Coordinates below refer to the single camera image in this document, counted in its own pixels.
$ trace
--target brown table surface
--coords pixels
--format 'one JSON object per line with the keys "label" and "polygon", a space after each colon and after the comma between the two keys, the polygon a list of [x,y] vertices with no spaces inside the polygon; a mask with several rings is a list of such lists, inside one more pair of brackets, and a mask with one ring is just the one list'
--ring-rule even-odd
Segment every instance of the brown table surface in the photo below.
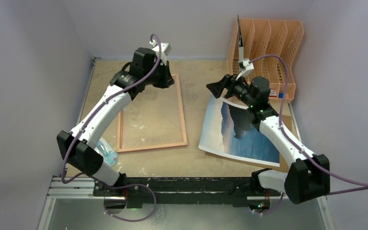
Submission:
{"label": "brown table surface", "polygon": [[[81,119],[91,111],[103,96],[110,79],[126,62],[119,60],[99,60],[96,62]],[[226,61],[170,61],[170,69],[172,74],[178,74],[180,77],[188,146],[177,149],[121,153],[114,168],[126,173],[127,176],[133,177],[250,176],[253,171],[261,169],[246,163],[219,158],[198,148],[210,96],[210,92],[205,88],[205,85],[220,80],[227,73]],[[272,106],[279,111],[280,103],[272,103]],[[285,106],[283,113],[291,116],[288,106]],[[116,149],[116,125],[117,118],[103,134],[103,138],[114,149]],[[151,128],[151,126],[146,131],[157,135],[157,129]],[[291,131],[297,136],[294,124]],[[78,172],[77,169],[69,165],[67,176],[73,176]]]}

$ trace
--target ocean in picture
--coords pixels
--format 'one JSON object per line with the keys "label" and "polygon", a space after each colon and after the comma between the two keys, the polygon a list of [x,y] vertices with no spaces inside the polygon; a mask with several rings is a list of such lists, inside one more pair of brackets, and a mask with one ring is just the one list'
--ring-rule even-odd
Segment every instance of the ocean in picture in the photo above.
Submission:
{"label": "ocean in picture", "polygon": [[210,96],[198,146],[236,160],[279,166],[276,147],[250,124],[246,106]]}

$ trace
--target purple hose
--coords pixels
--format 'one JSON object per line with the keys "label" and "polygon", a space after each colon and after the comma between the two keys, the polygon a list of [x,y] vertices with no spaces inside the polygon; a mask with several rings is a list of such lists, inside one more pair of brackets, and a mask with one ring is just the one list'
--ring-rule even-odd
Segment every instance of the purple hose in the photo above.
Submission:
{"label": "purple hose", "polygon": [[[113,99],[114,97],[124,93],[124,92],[127,92],[128,90],[136,87],[137,85],[141,84],[142,82],[144,82],[148,77],[150,77],[150,75],[155,71],[155,69],[157,68],[157,66],[159,65],[160,63],[160,60],[161,60],[161,41],[159,39],[159,37],[155,34],[152,34],[150,36],[150,40],[152,41],[153,40],[153,37],[156,38],[156,41],[157,41],[157,44],[159,46],[159,54],[157,55],[157,59],[156,59],[156,63],[154,63],[154,66],[153,68],[151,68],[151,70],[149,71],[149,73],[147,73],[142,79],[140,79],[139,81],[135,82],[134,84],[132,85],[129,85],[128,87],[124,88],[123,90],[119,91],[119,92],[116,92],[114,94],[112,94],[111,96],[107,97],[93,112],[92,114],[87,118],[87,120],[85,121],[85,124],[82,125],[81,127],[81,130],[84,130],[88,124],[91,122],[91,120],[95,117],[95,115],[106,105],[108,104],[108,101],[110,101],[111,99]],[[75,135],[74,139],[72,140],[72,142],[70,143],[70,146],[69,148],[67,149],[67,152],[66,152],[66,155],[64,156],[64,161],[63,161],[63,165],[62,165],[62,171],[61,171],[61,181],[64,183],[64,184],[68,184],[70,183],[71,181],[73,181],[75,178],[77,178],[78,176],[82,175],[83,173],[79,173],[75,176],[73,176],[71,179],[69,179],[68,181],[66,181],[65,179],[65,175],[66,175],[66,165],[67,165],[67,160],[69,158],[69,155],[71,153],[71,150],[72,148],[74,147],[75,145],[75,142],[77,142],[77,139],[80,137],[81,135],[81,130],[78,131],[78,133]],[[151,210],[151,212],[145,216],[144,218],[141,218],[141,219],[137,219],[137,220],[131,220],[131,219],[125,219],[125,218],[122,218],[122,217],[117,217],[117,216],[114,216],[112,214],[110,214],[107,210],[105,210],[109,215],[111,215],[112,217],[115,217],[117,219],[120,219],[120,220],[124,220],[124,221],[128,221],[128,222],[138,222],[138,221],[142,221],[142,220],[145,220],[147,219],[148,217],[150,217],[155,211],[156,211],[156,196],[154,194],[154,192],[147,186],[144,186],[143,184],[130,184],[130,185],[126,185],[126,186],[122,186],[122,187],[111,187],[111,188],[114,188],[114,189],[123,189],[123,188],[128,188],[128,187],[133,187],[133,186],[142,186],[142,187],[145,187],[146,189],[148,189],[150,191],[150,193],[152,194],[153,196],[153,199],[154,199],[154,207],[153,209]]]}
{"label": "purple hose", "polygon": [[[267,54],[267,55],[263,55],[261,57],[258,57],[258,58],[255,58],[253,60],[251,60],[250,62],[255,62],[259,59],[262,59],[262,58],[267,58],[267,57],[275,57],[275,58],[278,58],[281,63],[283,64],[283,67],[284,67],[284,71],[286,73],[286,83],[285,83],[285,86],[284,86],[284,92],[287,93],[287,87],[288,87],[288,68],[287,68],[287,65],[285,63],[285,61],[278,55],[275,55],[275,54]],[[282,117],[283,117],[283,107],[284,107],[284,103],[285,103],[285,99],[286,99],[286,94],[284,94],[282,100],[281,100],[281,106],[280,106],[280,113],[279,113],[279,124],[281,124],[281,121],[282,121]],[[345,177],[342,177],[342,176],[339,176],[333,172],[330,172],[329,170],[326,170],[325,168],[321,167],[319,164],[317,164],[305,151],[302,151],[302,148],[300,146],[298,146],[297,143],[295,143],[288,135],[287,133],[284,131],[284,128],[281,126],[280,127],[281,129],[281,132],[283,133],[284,137],[289,140],[289,142],[291,144],[293,144],[315,167],[317,167],[319,170],[321,170],[322,172],[336,178],[336,179],[339,179],[341,181],[345,181],[345,182],[348,182],[350,184],[356,184],[356,185],[359,185],[359,186],[362,186],[362,187],[358,187],[358,188],[352,188],[352,189],[346,189],[346,190],[341,190],[341,191],[335,191],[335,192],[331,192],[329,193],[329,195],[335,195],[335,194],[342,194],[342,193],[349,193],[349,192],[354,192],[354,191],[361,191],[361,190],[366,190],[368,189],[368,183],[364,183],[364,182],[359,182],[359,181],[355,181],[355,180],[351,180],[351,179],[348,179],[348,178],[345,178]]]}

